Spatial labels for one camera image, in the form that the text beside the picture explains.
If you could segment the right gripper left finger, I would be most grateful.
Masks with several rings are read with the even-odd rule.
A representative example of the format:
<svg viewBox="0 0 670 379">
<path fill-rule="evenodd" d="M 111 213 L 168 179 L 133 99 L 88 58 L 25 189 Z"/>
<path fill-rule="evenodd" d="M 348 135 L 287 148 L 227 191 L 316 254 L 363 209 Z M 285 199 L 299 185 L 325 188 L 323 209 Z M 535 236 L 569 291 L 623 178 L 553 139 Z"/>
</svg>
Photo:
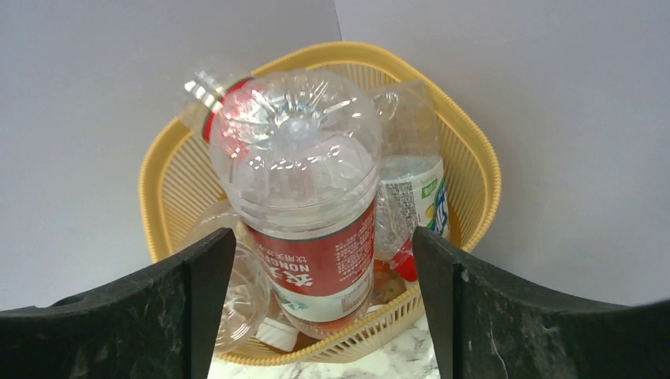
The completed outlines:
<svg viewBox="0 0 670 379">
<path fill-rule="evenodd" d="M 221 228 L 101 287 L 3 311 L 2 377 L 207 377 L 235 248 Z"/>
</svg>

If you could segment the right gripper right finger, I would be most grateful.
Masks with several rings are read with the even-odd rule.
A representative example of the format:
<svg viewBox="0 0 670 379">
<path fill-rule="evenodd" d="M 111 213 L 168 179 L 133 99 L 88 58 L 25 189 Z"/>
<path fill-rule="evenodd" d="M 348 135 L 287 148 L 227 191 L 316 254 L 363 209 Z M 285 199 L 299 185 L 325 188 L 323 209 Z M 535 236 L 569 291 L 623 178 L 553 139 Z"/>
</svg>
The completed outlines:
<svg viewBox="0 0 670 379">
<path fill-rule="evenodd" d="M 443 378 L 666 378 L 669 303 L 565 294 L 466 253 L 425 227 L 413 253 Z"/>
</svg>

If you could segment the clear bottle blue white label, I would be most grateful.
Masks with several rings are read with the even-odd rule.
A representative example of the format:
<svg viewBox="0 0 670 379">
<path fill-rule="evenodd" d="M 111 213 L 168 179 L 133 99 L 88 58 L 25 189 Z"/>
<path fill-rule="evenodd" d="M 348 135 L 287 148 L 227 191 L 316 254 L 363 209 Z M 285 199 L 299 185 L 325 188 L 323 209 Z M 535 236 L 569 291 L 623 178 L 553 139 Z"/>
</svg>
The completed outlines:
<svg viewBox="0 0 670 379">
<path fill-rule="evenodd" d="M 390 261 L 416 227 L 449 237 L 445 164 L 434 104 L 422 81 L 378 88 L 373 104 L 382 126 L 375 252 Z"/>
</svg>

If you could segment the red white label bottle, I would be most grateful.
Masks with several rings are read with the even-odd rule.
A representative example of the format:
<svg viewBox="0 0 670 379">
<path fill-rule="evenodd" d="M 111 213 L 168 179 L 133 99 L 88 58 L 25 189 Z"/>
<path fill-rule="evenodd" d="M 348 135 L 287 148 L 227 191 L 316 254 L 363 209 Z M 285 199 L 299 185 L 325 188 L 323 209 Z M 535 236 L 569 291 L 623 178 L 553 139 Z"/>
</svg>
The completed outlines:
<svg viewBox="0 0 670 379">
<path fill-rule="evenodd" d="M 290 322 L 324 339 L 358 321 L 374 281 L 382 144 L 368 94 L 327 69 L 251 78 L 222 95 L 208 140 Z"/>
</svg>

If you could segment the red label clear bottle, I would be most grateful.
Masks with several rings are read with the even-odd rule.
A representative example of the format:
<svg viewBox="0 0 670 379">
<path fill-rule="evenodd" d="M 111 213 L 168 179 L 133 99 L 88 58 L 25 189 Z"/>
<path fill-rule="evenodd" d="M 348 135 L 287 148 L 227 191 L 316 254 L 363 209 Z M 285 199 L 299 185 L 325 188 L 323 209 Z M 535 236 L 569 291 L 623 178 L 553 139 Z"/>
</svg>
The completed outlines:
<svg viewBox="0 0 670 379">
<path fill-rule="evenodd" d="M 245 66 L 229 58 L 207 58 L 189 70 L 180 95 L 184 109 L 179 120 L 193 135 L 209 143 L 213 122 L 224 98 L 253 78 Z"/>
</svg>

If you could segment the clear bottle red cap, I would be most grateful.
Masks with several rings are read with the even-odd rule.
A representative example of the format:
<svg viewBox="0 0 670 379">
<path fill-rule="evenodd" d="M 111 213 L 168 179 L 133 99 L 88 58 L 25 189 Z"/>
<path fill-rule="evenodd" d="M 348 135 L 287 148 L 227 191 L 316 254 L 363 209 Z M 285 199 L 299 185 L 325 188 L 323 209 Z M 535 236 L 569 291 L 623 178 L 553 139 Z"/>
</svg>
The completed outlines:
<svg viewBox="0 0 670 379">
<path fill-rule="evenodd" d="M 265 320 L 270 304 L 270 287 L 246 228 L 227 200 L 218 201 L 206 209 L 194 233 L 200 237 L 220 227 L 232 229 L 236 239 L 235 257 L 214 347 L 217 354 L 226 354 L 254 336 Z"/>
</svg>

